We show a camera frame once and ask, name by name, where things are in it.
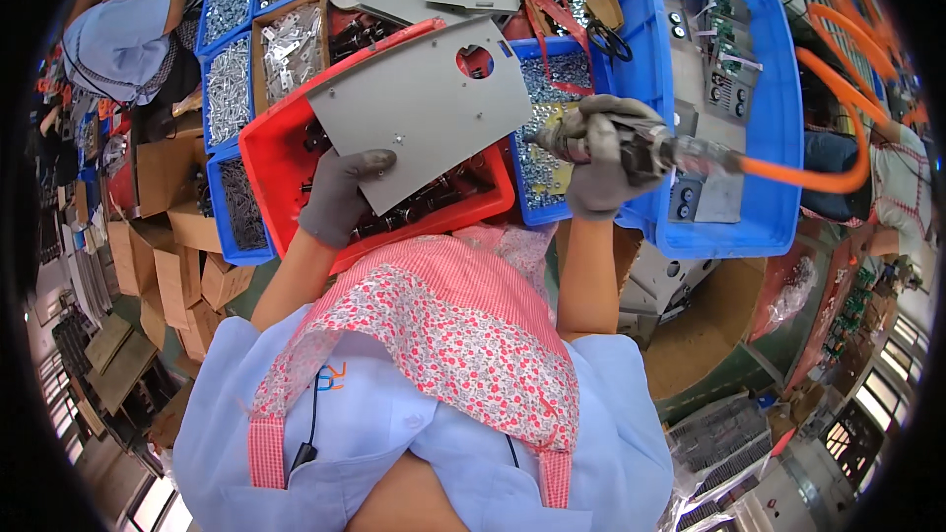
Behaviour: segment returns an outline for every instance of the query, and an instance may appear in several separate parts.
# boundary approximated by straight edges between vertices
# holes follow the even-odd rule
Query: scissors
[[[609,64],[613,65],[615,58],[622,62],[630,62],[634,59],[634,53],[631,52],[631,47],[627,45],[627,42],[600,19],[589,18],[585,29],[588,31],[588,39],[608,57]]]

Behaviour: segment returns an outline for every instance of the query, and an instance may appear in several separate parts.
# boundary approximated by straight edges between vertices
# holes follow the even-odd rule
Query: orange air hose
[[[870,176],[870,156],[868,137],[864,131],[864,124],[854,108],[857,105],[874,122],[887,120],[886,114],[880,107],[870,102],[840,74],[822,62],[813,53],[804,48],[795,49],[796,56],[804,65],[808,66],[829,89],[834,92],[854,123],[854,135],[857,136],[857,159],[850,171],[845,172],[815,172],[802,169],[793,169],[783,165],[766,162],[764,160],[744,157],[740,166],[746,174],[754,174],[779,183],[797,185],[803,189],[824,192],[827,194],[850,194],[856,191]]]
[[[880,74],[882,78],[897,80],[897,71],[893,68],[893,65],[890,64],[890,61],[886,58],[886,54],[883,53],[881,47],[874,43],[874,41],[864,33],[864,30],[854,24],[849,18],[841,15],[833,8],[817,2],[812,2],[808,5],[808,14],[814,17],[826,18],[848,32],[857,43],[858,49],[860,49],[861,53],[869,60],[870,65],[877,70],[877,73]]]

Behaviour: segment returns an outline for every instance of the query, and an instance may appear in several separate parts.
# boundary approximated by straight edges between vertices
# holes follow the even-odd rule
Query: gray work glove
[[[575,165],[565,200],[575,216],[588,220],[611,220],[624,202],[655,190],[662,171],[642,173],[634,184],[621,166],[621,133],[628,127],[656,137],[669,134],[656,111],[636,99],[614,95],[591,95],[567,114],[558,131],[584,135],[591,163]]]
[[[366,150],[339,157],[333,148],[319,159],[308,203],[299,212],[299,228],[322,244],[342,250],[351,232],[368,211],[368,202],[358,190],[363,179],[378,177],[379,171],[394,166],[392,150]]]

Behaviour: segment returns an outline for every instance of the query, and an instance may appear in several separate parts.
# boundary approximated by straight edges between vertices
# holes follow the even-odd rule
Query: circular hole
[[[466,76],[480,80],[493,73],[493,56],[480,46],[466,46],[457,51],[457,68]]]

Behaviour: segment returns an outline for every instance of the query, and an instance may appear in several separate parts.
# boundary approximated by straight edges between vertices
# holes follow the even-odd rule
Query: red plastic bin
[[[373,50],[365,48],[351,55],[294,90],[240,132],[239,149],[243,164],[280,259],[286,256],[298,229],[299,209],[308,199],[301,193],[300,186],[308,182],[319,160],[318,154],[303,147],[305,127],[315,120],[305,95],[352,65],[444,26],[442,19],[422,21],[377,42]],[[482,155],[485,159],[483,168],[491,175],[495,189],[438,209],[398,231],[376,234],[350,244],[338,254],[331,272],[348,269],[368,252],[389,242],[455,231],[513,207],[515,191],[500,149],[492,144],[482,151]]]

